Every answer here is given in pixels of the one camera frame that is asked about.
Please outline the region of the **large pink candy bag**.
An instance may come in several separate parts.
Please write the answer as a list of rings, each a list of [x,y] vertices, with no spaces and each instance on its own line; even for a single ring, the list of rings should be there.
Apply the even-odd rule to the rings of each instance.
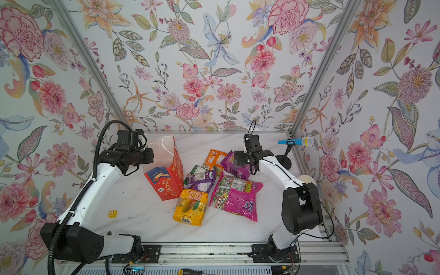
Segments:
[[[262,188],[263,184],[260,182],[222,173],[209,206],[257,222],[256,194]]]

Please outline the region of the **red white paper bag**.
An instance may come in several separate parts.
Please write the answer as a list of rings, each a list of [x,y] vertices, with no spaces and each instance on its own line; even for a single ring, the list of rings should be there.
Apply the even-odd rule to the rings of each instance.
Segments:
[[[183,190],[183,164],[172,135],[160,136],[147,143],[154,162],[143,166],[143,173],[162,201],[179,198]]]

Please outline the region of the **green snack pack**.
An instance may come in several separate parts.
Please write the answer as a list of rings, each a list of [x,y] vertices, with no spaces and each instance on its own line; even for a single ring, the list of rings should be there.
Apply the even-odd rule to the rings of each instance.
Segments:
[[[205,169],[203,166],[195,165],[192,170],[189,172],[189,174],[198,174],[198,173],[205,173],[207,172],[207,169]]]

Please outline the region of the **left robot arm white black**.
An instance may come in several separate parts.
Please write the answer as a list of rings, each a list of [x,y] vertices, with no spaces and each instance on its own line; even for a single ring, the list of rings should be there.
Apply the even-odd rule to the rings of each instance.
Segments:
[[[92,230],[98,212],[113,185],[129,169],[138,170],[154,160],[146,146],[144,131],[118,131],[118,141],[97,155],[93,172],[71,206],[53,223],[46,223],[40,236],[52,261],[91,264],[111,256],[137,259],[143,253],[139,236],[131,234],[102,235]]]

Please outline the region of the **purple white snack pack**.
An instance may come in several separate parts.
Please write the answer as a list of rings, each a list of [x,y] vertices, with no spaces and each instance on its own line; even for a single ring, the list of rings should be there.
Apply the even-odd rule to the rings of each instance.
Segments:
[[[205,173],[188,174],[186,185],[188,189],[209,193],[216,177],[217,173],[215,170],[207,170]]]

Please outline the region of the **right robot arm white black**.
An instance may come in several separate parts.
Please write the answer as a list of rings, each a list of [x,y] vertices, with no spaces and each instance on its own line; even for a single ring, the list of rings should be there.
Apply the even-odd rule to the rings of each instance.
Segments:
[[[283,225],[268,239],[268,246],[275,251],[291,247],[302,234],[323,222],[322,202],[315,180],[306,175],[295,177],[289,171],[292,167],[289,153],[294,146],[305,145],[306,142],[281,140],[278,144],[286,146],[282,155],[263,149],[260,137],[248,133],[244,135],[245,150],[234,152],[236,165],[249,165],[252,172],[263,173],[282,192]]]

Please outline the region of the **yellow snack bag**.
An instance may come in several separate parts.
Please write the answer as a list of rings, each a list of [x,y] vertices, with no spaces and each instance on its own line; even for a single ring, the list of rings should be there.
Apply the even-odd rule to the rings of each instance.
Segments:
[[[201,226],[208,204],[208,193],[184,189],[178,198],[173,219],[192,226]]]

